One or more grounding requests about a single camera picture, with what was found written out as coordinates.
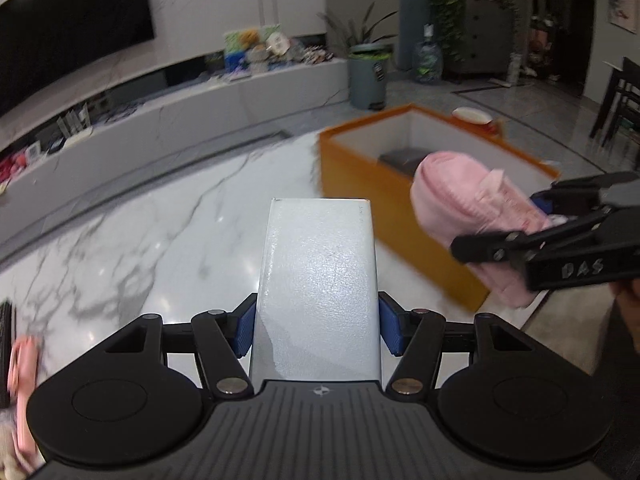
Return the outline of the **person's right hand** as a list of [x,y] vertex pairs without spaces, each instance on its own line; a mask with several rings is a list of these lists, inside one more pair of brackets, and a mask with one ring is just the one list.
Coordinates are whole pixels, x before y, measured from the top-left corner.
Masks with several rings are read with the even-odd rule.
[[611,285],[616,304],[620,308],[620,315],[625,322],[634,348],[640,346],[640,280],[636,278],[631,282],[618,282]]

